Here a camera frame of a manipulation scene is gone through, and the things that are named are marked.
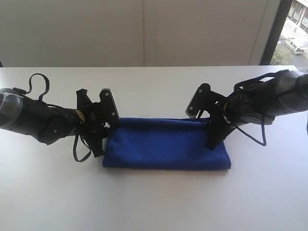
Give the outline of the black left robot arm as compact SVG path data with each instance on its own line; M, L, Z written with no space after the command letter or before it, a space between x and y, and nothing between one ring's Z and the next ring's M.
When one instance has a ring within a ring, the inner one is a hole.
M96 122L92 113L63 108L33 100L17 88L0 90L1 129L31 136L50 145L67 136L74 136L73 157L83 162L92 154L105 154L103 139L107 137L104 122Z

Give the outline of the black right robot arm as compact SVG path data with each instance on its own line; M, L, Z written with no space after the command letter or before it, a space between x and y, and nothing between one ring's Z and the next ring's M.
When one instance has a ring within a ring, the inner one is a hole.
M234 86L228 97L218 100L210 112L207 125L207 147L210 150L224 141L235 129L252 138L240 127L246 124L261 126L262 141L265 146L265 126L271 125L276 117L308 109L308 76L299 71L282 70L266 73L245 80Z

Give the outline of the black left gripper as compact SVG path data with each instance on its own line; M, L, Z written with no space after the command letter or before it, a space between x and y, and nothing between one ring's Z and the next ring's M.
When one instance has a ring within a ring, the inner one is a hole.
M95 158L105 155L103 140L108 137L108 88L99 93L99 101L92 102L87 89L76 91L77 109L80 123L76 126L76 136L87 144Z

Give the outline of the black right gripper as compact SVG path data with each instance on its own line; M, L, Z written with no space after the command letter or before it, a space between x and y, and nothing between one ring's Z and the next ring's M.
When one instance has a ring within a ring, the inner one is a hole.
M227 97L216 92L206 93L208 104L206 111L210 114L207 124L208 139L206 142L209 150L214 150L235 130L235 127L225 119L225 111L227 103L238 96L238 92L233 92Z

